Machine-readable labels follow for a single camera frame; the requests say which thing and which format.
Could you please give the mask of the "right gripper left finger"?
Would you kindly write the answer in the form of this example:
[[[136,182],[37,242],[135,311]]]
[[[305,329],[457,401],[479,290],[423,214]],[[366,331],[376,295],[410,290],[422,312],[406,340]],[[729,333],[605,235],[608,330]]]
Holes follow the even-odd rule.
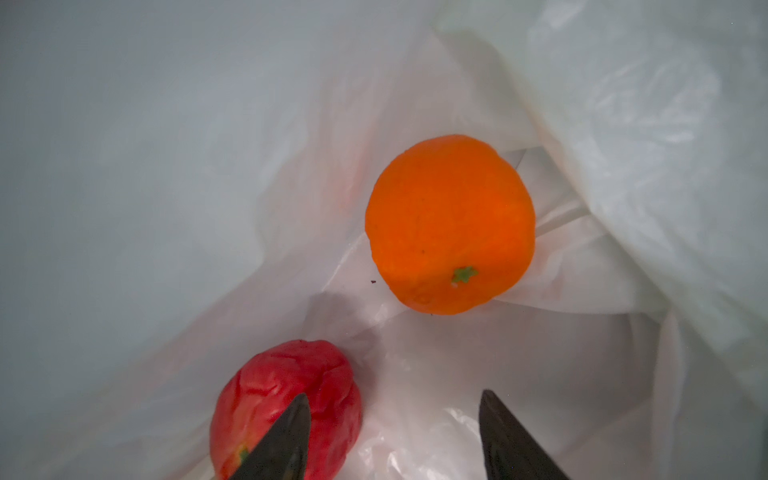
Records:
[[[311,410],[297,395],[230,480],[303,480],[308,461]]]

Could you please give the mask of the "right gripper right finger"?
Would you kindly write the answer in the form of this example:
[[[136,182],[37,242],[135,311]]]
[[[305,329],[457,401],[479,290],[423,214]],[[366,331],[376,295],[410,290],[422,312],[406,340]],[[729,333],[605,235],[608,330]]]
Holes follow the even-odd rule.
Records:
[[[569,480],[490,389],[482,392],[478,421],[488,480]]]

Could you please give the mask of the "white plastic bag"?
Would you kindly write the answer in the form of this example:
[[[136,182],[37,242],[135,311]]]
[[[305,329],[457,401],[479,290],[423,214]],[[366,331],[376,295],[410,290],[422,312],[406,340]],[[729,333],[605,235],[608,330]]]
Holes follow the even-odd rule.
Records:
[[[522,281],[404,307],[380,172],[460,133],[520,173]],[[763,1],[5,1],[1,475],[210,479],[216,399],[345,351],[343,479],[481,479],[495,391],[574,479],[767,475]]]

